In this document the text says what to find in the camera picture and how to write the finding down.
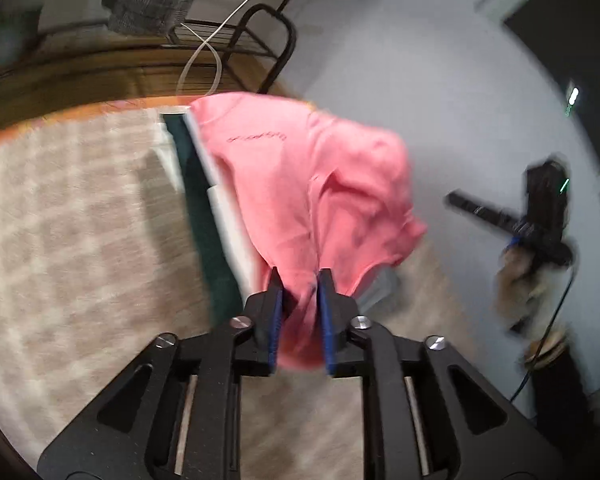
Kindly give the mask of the right gloved hand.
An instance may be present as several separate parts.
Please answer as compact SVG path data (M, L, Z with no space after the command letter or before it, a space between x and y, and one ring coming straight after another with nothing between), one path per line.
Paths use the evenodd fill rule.
M509 247L495 278L495 313L509 333L528 341L543 337L569 274L552 264L532 270L532 262L530 252Z

